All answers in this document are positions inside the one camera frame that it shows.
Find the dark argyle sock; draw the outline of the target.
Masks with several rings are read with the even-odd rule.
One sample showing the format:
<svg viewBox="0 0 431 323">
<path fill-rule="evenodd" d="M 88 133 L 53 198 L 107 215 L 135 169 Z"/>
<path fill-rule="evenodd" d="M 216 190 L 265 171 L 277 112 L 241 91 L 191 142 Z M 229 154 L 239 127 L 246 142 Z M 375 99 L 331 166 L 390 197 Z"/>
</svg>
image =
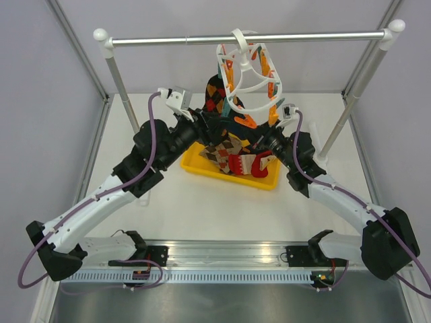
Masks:
<svg viewBox="0 0 431 323">
<path fill-rule="evenodd" d="M 206 112 L 216 112 L 222 118 L 222 124 L 228 133 L 238 137 L 240 140 L 247 140 L 248 132 L 252 130 L 235 121 L 235 118 L 245 119 L 245 115 L 230 110 L 227 116 L 222 116 L 226 92 L 223 80 L 214 75 L 209 78 L 205 88 L 205 103 L 203 110 Z"/>
</svg>

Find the red sock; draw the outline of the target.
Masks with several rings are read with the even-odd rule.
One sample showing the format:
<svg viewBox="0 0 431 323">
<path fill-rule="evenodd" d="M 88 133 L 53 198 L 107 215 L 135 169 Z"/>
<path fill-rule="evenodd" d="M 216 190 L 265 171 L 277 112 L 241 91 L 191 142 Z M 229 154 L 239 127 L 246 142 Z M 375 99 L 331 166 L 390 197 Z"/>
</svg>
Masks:
<svg viewBox="0 0 431 323">
<path fill-rule="evenodd" d="M 235 175 L 251 175 L 254 178 L 265 178 L 268 165 L 275 159 L 269 151 L 260 154 L 230 155 L 228 166 Z"/>
</svg>

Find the brown argyle sock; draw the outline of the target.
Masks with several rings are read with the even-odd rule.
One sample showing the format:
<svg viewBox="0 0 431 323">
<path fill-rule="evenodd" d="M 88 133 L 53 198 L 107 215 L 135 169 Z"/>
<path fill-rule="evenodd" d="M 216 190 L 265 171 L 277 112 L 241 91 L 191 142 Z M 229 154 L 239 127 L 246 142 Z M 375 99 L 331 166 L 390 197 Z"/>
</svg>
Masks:
<svg viewBox="0 0 431 323">
<path fill-rule="evenodd" d="M 221 172 L 229 174 L 229 157 L 231 155 L 238 155 L 242 149 L 242 142 L 236 138 L 228 135 L 218 145 L 208 145 L 203 148 L 199 155 L 209 160 L 215 165 Z"/>
</svg>

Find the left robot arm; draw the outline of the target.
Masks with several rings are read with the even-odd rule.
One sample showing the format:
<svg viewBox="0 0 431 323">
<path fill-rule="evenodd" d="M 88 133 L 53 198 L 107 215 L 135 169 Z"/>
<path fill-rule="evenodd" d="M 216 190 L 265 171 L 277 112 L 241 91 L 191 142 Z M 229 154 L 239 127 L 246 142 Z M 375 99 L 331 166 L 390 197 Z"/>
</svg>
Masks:
<svg viewBox="0 0 431 323">
<path fill-rule="evenodd" d="M 147 244 L 136 231 L 89 238 L 87 234 L 120 208 L 141 198 L 164 178 L 163 173 L 194 143 L 220 143 L 227 118 L 203 110 L 188 110 L 170 128 L 152 113 L 134 135 L 134 146 L 107 179 L 89 196 L 52 221 L 33 221 L 26 232 L 52 281 L 62 281 L 82 266 L 139 266 L 147 259 Z"/>
</svg>

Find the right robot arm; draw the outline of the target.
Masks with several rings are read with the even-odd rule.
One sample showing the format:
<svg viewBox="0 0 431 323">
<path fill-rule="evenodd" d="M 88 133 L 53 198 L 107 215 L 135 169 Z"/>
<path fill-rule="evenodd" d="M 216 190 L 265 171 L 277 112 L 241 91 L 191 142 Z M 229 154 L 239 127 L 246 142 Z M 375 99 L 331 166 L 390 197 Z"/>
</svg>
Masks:
<svg viewBox="0 0 431 323">
<path fill-rule="evenodd" d="M 249 141 L 269 150 L 288 169 L 290 186 L 347 221 L 357 235 L 323 230 L 308 241 L 309 261 L 322 266 L 331 258 L 363 264 L 375 277 L 387 280 L 410 262 L 420 249 L 407 214 L 395 207 L 385 209 L 363 201 L 339 186 L 314 161 L 315 148 L 309 133 L 285 136 L 267 124 L 252 130 Z"/>
</svg>

